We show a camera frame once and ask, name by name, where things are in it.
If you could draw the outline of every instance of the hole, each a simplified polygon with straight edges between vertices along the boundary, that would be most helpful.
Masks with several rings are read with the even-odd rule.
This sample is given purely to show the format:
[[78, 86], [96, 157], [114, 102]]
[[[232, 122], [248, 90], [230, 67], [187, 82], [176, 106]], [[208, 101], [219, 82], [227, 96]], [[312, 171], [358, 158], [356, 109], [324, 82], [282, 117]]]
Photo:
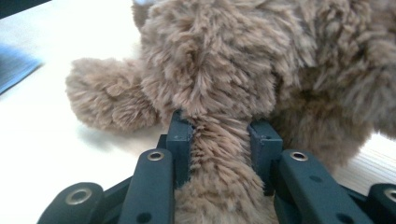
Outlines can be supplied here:
[[338, 213], [337, 214], [337, 218], [338, 220], [340, 220], [342, 223], [346, 223], [346, 224], [353, 224], [355, 223], [355, 221], [353, 221], [352, 217], [342, 214], [342, 213]]
[[92, 191], [90, 189], [75, 189], [69, 193], [65, 199], [66, 203], [69, 205], [76, 205], [80, 203], [85, 203], [92, 196]]
[[84, 199], [86, 196], [87, 196], [87, 192], [85, 192], [85, 191], [79, 191], [79, 192], [75, 193], [75, 194], [72, 196], [72, 200], [81, 201], [81, 200]]
[[308, 157], [305, 156], [305, 154], [302, 152], [291, 152], [290, 155], [292, 158], [294, 158], [297, 161], [307, 161], [308, 160]]
[[385, 195], [387, 195], [387, 197], [393, 201], [394, 203], [396, 203], [396, 189], [386, 189], [385, 190]]
[[164, 157], [163, 153], [159, 151], [151, 152], [150, 154], [148, 154], [148, 159], [150, 161], [160, 161], [163, 159], [163, 157]]
[[311, 176], [309, 176], [309, 178], [310, 178], [311, 180], [317, 182], [317, 183], [321, 183], [321, 182], [323, 181], [320, 177], [318, 177], [318, 176], [316, 176], [316, 175], [311, 175]]
[[137, 223], [148, 223], [151, 221], [150, 213], [141, 213], [136, 218]]

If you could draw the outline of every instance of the teddy bear arm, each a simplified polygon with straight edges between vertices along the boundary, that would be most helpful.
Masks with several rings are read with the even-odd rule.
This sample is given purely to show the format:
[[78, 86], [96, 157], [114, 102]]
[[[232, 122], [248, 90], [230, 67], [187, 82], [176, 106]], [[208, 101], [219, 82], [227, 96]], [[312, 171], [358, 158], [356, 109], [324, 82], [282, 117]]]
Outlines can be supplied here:
[[74, 61], [66, 92], [77, 118], [90, 127], [114, 132], [157, 123], [157, 112], [142, 92], [140, 73], [135, 61]]

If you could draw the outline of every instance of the metal screw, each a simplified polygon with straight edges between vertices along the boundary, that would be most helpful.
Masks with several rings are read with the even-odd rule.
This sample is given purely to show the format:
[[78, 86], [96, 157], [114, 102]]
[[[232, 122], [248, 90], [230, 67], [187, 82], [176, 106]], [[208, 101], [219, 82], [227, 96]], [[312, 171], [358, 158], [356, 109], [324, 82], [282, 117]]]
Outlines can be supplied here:
[[91, 196], [92, 190], [88, 188], [75, 189], [67, 195], [65, 202], [70, 205], [77, 205], [86, 202]]
[[389, 199], [396, 203], [396, 189], [386, 189], [384, 193]]
[[159, 151], [154, 151], [154, 152], [151, 152], [150, 154], [148, 154], [149, 161], [160, 161], [163, 159], [163, 157], [165, 157], [165, 155], [163, 155], [163, 153], [161, 153]]
[[297, 161], [307, 161], [308, 157], [302, 152], [291, 152], [290, 156]]

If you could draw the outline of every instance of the black plastic part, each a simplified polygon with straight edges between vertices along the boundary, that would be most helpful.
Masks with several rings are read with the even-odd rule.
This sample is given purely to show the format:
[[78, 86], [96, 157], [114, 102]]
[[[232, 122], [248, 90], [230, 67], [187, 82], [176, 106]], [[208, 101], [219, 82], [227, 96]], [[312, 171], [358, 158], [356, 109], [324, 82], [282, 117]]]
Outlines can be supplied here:
[[191, 125], [186, 120], [181, 119], [180, 111], [176, 111], [166, 137], [166, 149], [172, 153], [175, 160], [177, 188], [180, 188], [190, 179], [192, 131]]
[[353, 202], [355, 202], [355, 204], [357, 204], [358, 207], [367, 214], [367, 203], [366, 203], [367, 197], [356, 192], [353, 189], [349, 189], [345, 186], [341, 186], [341, 187], [346, 191], [346, 193], [353, 200]]
[[0, 0], [0, 19], [49, 1], [50, 0]]
[[265, 120], [252, 122], [247, 130], [250, 134], [252, 168], [265, 183], [264, 194], [274, 195], [269, 171], [271, 163], [280, 158], [283, 140]]
[[121, 208], [132, 178], [131, 176], [105, 191], [103, 207], [106, 215], [102, 222], [103, 224], [116, 224], [119, 221]]
[[166, 139], [168, 135], [167, 134], [161, 134], [160, 139], [158, 140], [156, 148], [166, 148]]
[[373, 223], [312, 154], [297, 150], [283, 151], [279, 172], [301, 213], [303, 223]]
[[270, 182], [276, 189], [276, 197], [280, 197], [283, 202], [289, 203], [295, 206], [293, 196], [289, 191], [289, 187], [286, 184], [283, 175], [279, 172], [279, 161], [273, 161], [271, 163], [271, 174]]
[[102, 187], [78, 183], [61, 191], [37, 224], [97, 224], [103, 219]]
[[300, 224], [302, 222], [301, 214], [296, 206], [284, 201], [278, 195], [274, 198], [274, 207], [279, 224]]
[[366, 204], [366, 212], [375, 223], [396, 223], [396, 185], [372, 185]]
[[158, 148], [144, 152], [137, 162], [118, 223], [174, 223], [173, 182], [172, 154]]

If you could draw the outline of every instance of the brown fur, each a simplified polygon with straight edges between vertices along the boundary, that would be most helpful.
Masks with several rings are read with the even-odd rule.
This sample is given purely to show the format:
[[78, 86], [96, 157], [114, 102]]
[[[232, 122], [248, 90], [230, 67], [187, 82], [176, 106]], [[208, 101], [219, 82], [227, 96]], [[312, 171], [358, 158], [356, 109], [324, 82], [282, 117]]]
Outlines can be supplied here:
[[396, 136], [394, 0], [163, 0], [141, 15], [141, 57], [76, 61], [67, 93], [102, 130], [184, 111], [195, 131], [177, 223], [276, 223], [250, 168], [252, 119], [330, 170], [372, 131]]
[[149, 16], [149, 8], [152, 7], [152, 4], [140, 6], [138, 4], [132, 5], [132, 12], [134, 15], [134, 25], [136, 25], [137, 29], [140, 29], [145, 25], [146, 19]]

